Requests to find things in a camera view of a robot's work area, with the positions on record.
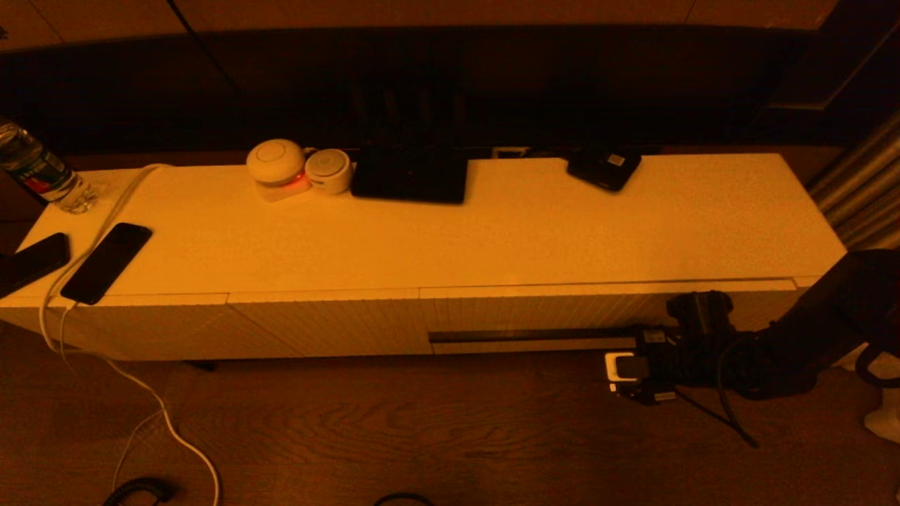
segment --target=cabinet top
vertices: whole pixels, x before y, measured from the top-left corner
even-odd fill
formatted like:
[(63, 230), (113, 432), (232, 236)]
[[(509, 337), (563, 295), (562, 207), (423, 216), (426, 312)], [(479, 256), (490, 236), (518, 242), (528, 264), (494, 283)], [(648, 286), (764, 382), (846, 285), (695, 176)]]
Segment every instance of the cabinet top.
[[(82, 174), (103, 200), (49, 206), (23, 246), (63, 231), (77, 257), (136, 171)], [(111, 295), (781, 279), (845, 252), (781, 156), (757, 154), (644, 157), (618, 194), (560, 159), (474, 160), (461, 206), (314, 190), (266, 203), (243, 166), (162, 167), (118, 221), (154, 235)]]

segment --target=bottle label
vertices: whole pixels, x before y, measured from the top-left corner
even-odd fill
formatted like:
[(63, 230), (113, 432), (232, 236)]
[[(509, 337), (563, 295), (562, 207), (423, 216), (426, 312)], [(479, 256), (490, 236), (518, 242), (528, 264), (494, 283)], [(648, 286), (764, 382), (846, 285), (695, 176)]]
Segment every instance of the bottle label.
[(72, 177), (72, 169), (47, 150), (32, 163), (11, 172), (36, 194), (57, 190)]

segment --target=black smartphone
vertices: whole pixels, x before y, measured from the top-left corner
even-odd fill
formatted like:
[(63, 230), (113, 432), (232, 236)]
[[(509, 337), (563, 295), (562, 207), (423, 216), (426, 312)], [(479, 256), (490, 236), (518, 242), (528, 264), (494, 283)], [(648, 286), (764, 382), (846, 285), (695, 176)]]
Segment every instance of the black smartphone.
[(585, 149), (569, 160), (567, 172), (610, 192), (618, 192), (641, 164), (641, 155), (605, 149)]
[(151, 235), (147, 227), (117, 223), (59, 293), (82, 304), (99, 303)]
[(68, 236), (58, 233), (0, 259), (0, 298), (63, 267), (69, 255)]

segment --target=white charging cable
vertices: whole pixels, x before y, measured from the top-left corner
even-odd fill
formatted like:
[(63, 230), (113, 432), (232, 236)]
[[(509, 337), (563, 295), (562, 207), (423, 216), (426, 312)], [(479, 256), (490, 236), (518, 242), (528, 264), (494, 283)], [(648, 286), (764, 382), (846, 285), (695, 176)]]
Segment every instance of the white charging cable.
[[(150, 172), (153, 172), (154, 170), (156, 170), (159, 167), (170, 167), (170, 166), (167, 166), (165, 164), (148, 165), (148, 166), (142, 168), (140, 170), (140, 172), (134, 177), (134, 179), (131, 180), (129, 185), (125, 188), (125, 191), (122, 192), (122, 194), (119, 196), (119, 200), (116, 201), (115, 205), (110, 210), (110, 213), (106, 216), (106, 219), (103, 221), (103, 224), (100, 225), (100, 229), (97, 231), (96, 236), (94, 236), (94, 240), (91, 242), (91, 245), (87, 248), (87, 250), (85, 250), (84, 253), (81, 254), (80, 257), (76, 258), (74, 262), (70, 263), (68, 266), (63, 268), (62, 272), (59, 273), (59, 276), (57, 276), (57, 278), (53, 281), (53, 283), (50, 284), (50, 287), (47, 289), (47, 293), (44, 295), (43, 300), (40, 302), (40, 308), (38, 310), (40, 333), (44, 337), (44, 341), (47, 343), (47, 346), (54, 353), (60, 354), (63, 357), (63, 360), (66, 361), (67, 365), (68, 365), (68, 360), (66, 359), (67, 351), (66, 351), (66, 341), (65, 341), (66, 317), (68, 316), (68, 313), (70, 311), (72, 311), (73, 309), (75, 309), (76, 306), (78, 306), (78, 303), (73, 303), (73, 304), (69, 305), (66, 308), (66, 310), (63, 311), (62, 318), (59, 321), (59, 340), (58, 340), (58, 343), (54, 343), (54, 339), (50, 336), (50, 332), (47, 329), (47, 308), (50, 305), (50, 299), (52, 299), (53, 296), (56, 294), (57, 288), (67, 278), (68, 274), (70, 272), (72, 272), (73, 270), (75, 270), (78, 266), (80, 266), (82, 264), (82, 262), (84, 262), (84, 260), (94, 251), (94, 249), (100, 243), (100, 240), (103, 238), (104, 234), (112, 226), (113, 221), (115, 221), (116, 217), (122, 211), (122, 208), (131, 199), (131, 196), (134, 194), (135, 190), (138, 188), (141, 181), (143, 181), (144, 178), (147, 177), (147, 175)], [(118, 373), (119, 375), (121, 375), (125, 378), (128, 378), (133, 383), (135, 383), (137, 386), (150, 392), (150, 394), (153, 395), (154, 399), (156, 399), (157, 403), (159, 404), (159, 411), (157, 413), (151, 415), (150, 417), (147, 417), (144, 421), (142, 421), (140, 424), (138, 424), (138, 426), (132, 431), (131, 436), (128, 439), (128, 443), (126, 443), (125, 449), (122, 452), (122, 456), (119, 460), (119, 464), (116, 466), (115, 476), (113, 477), (113, 488), (115, 486), (115, 482), (118, 481), (119, 471), (122, 469), (122, 462), (124, 462), (124, 460), (125, 460), (125, 455), (127, 454), (128, 448), (131, 445), (131, 440), (134, 439), (134, 435), (138, 432), (138, 429), (140, 429), (144, 424), (146, 424), (148, 421), (152, 420), (157, 414), (162, 412), (163, 419), (166, 421), (166, 426), (168, 427), (168, 430), (172, 434), (172, 437), (175, 439), (175, 441), (178, 441), (178, 443), (180, 443), (183, 447), (186, 447), (187, 449), (194, 452), (203, 461), (203, 463), (206, 464), (206, 467), (209, 468), (210, 474), (212, 475), (212, 484), (215, 489), (215, 494), (213, 495), (213, 499), (212, 499), (212, 506), (218, 506), (219, 498), (221, 495), (221, 485), (219, 483), (219, 472), (216, 470), (216, 466), (212, 463), (210, 458), (208, 456), (206, 456), (206, 454), (204, 454), (199, 448), (192, 445), (191, 443), (186, 441), (184, 438), (182, 438), (182, 436), (180, 434), (178, 434), (178, 431), (175, 429), (175, 425), (173, 425), (173, 423), (172, 423), (172, 417), (169, 415), (169, 410), (166, 407), (166, 403), (163, 401), (162, 397), (160, 397), (159, 394), (155, 390), (153, 390), (153, 388), (150, 385), (144, 383), (138, 377), (125, 372), (112, 359), (104, 356), (103, 354), (95, 353), (95, 352), (91, 352), (91, 351), (84, 351), (84, 350), (80, 350), (80, 349), (69, 350), (68, 353), (69, 354), (78, 354), (78, 355), (88, 355), (91, 357), (100, 358), (101, 360), (106, 362), (110, 367), (112, 367), (113, 371), (115, 371), (116, 373)]]

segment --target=wooden floor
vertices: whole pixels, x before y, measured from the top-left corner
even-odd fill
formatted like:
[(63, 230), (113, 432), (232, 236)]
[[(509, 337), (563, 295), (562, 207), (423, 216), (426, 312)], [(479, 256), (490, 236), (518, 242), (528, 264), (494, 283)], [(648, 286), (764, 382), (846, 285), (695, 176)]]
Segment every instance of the wooden floor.
[[(0, 503), (100, 504), (125, 439), (155, 410), (106, 365), (73, 365), (79, 376), (38, 336), (0, 330)], [(209, 452), (226, 505), (369, 506), (413, 491), (436, 506), (896, 506), (900, 486), (900, 446), (861, 425), (878, 391), (841, 370), (806, 396), (735, 399), (753, 450), (684, 402), (616, 398), (595, 352), (128, 368)], [(124, 467), (141, 475), (182, 487), (169, 504), (212, 502), (205, 467), (161, 423)]]

